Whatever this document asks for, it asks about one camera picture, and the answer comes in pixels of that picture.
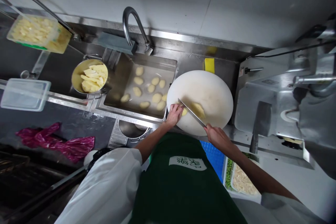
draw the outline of metal machine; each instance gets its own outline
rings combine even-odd
[[[297,39],[311,39],[307,47],[275,49],[242,62],[234,114],[238,130],[254,132],[259,102],[270,104],[267,135],[303,140],[304,147],[333,179],[336,179],[335,16]]]

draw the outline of yellow sponge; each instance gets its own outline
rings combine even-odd
[[[206,58],[204,59],[204,70],[210,73],[215,73],[215,59]]]

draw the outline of hand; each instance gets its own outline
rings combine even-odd
[[[170,105],[170,111],[167,116],[166,124],[171,128],[174,127],[180,120],[183,112],[183,107],[180,104]]]
[[[238,147],[231,142],[231,139],[225,134],[225,132],[218,127],[212,127],[211,124],[207,124],[204,127],[208,140],[217,149],[219,149],[224,155],[228,156],[232,152],[239,151]]]

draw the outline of kitchen knife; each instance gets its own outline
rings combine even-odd
[[[181,101],[180,99],[178,99],[178,102],[181,103],[181,104],[185,107],[185,109],[191,114],[192,117],[195,118],[195,120],[196,120],[202,127],[205,127],[205,128],[207,127],[207,126],[204,124],[204,122],[202,122],[202,120],[199,119],[199,118],[197,117],[197,115],[195,115],[195,113],[194,113],[190,108],[188,108],[187,105],[185,105],[185,104],[183,103],[183,101]]]
[[[258,153],[259,135],[267,137],[271,125],[271,108],[272,105],[259,101],[257,113],[254,119],[253,135],[250,144],[250,152]]]

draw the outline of green apron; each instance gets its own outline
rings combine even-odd
[[[167,133],[141,174],[129,223],[247,223],[200,142]]]

